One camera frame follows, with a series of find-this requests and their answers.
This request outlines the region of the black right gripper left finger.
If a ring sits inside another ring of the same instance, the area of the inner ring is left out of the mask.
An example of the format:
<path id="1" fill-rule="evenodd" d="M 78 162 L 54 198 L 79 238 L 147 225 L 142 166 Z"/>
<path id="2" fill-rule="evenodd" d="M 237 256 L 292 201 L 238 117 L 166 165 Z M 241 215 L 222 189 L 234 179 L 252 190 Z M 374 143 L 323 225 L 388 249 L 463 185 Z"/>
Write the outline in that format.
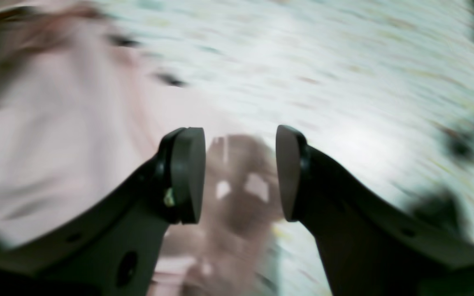
<path id="1" fill-rule="evenodd" d="M 205 166 L 203 128 L 168 133 L 98 204 L 0 252 L 0 296 L 144 296 L 166 230 L 199 221 Z"/>

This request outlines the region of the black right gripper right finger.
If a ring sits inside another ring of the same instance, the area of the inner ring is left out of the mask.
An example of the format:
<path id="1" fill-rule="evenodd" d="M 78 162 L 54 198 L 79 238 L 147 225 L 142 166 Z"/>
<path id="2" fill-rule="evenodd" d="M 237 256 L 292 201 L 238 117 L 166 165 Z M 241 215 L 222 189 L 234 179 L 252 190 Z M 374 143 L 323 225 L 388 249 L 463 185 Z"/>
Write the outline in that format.
<path id="1" fill-rule="evenodd" d="M 314 236 L 334 296 L 474 296 L 474 244 L 403 213 L 279 125 L 284 217 Z"/>

